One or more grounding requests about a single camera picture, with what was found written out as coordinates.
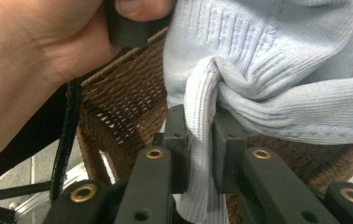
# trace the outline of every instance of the cloth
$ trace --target cloth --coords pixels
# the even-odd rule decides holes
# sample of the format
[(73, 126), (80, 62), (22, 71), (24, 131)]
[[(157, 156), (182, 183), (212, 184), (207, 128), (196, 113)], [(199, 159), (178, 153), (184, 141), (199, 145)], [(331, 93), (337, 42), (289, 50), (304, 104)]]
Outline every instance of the cloth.
[(164, 48), (168, 106), (184, 104), (190, 183), (176, 209), (228, 223), (211, 170), (216, 103), (291, 141), (353, 143), (353, 0), (178, 0)]

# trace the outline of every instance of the black cable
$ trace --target black cable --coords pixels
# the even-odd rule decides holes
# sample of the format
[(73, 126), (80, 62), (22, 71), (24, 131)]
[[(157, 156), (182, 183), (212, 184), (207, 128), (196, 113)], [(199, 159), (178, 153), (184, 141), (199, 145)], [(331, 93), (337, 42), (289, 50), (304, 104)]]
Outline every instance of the black cable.
[(78, 116), (81, 102), (80, 83), (75, 79), (67, 84), (66, 110), (60, 143), (54, 160), (51, 187), (49, 191), (50, 200), (54, 202), (63, 191), (66, 166), (71, 155), (75, 134), (78, 126)]

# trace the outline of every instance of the woven wicker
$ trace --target woven wicker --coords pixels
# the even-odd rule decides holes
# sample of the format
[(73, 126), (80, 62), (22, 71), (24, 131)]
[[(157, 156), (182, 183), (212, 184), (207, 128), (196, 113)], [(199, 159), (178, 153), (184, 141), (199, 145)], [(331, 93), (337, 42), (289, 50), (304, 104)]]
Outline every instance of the woven wicker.
[[(89, 178), (109, 183), (99, 151), (116, 179), (132, 171), (140, 149), (150, 146), (166, 112), (162, 48), (166, 30), (82, 83), (78, 141)], [(249, 139), (277, 152), (303, 182), (323, 191), (332, 181), (353, 175), (353, 145), (314, 146), (268, 136)], [(235, 196), (228, 196), (231, 223), (242, 223)], [(174, 223), (187, 223), (175, 216)]]

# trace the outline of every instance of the wicker basket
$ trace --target wicker basket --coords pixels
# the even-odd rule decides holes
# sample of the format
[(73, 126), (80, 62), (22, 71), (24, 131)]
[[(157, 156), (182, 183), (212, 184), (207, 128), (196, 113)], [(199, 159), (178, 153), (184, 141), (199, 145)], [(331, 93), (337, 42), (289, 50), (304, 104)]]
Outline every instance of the wicker basket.
[[(89, 178), (109, 183), (100, 152), (116, 179), (129, 175), (140, 149), (150, 146), (166, 113), (162, 48), (166, 30), (82, 83), (78, 141)], [(253, 146), (276, 151), (303, 182), (323, 191), (332, 181), (353, 175), (353, 145), (314, 146), (258, 136)], [(238, 204), (228, 196), (231, 223), (241, 223)], [(186, 223), (175, 216), (174, 223)]]

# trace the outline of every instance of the light blue fabric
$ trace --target light blue fabric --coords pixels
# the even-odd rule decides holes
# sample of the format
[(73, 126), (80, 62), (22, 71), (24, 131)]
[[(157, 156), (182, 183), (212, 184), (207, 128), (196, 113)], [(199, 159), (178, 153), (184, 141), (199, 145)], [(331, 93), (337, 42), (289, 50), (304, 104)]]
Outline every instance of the light blue fabric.
[(228, 223), (211, 178), (215, 102), (254, 133), (353, 143), (353, 0), (179, 0), (164, 82), (193, 136), (176, 208), (190, 222)]

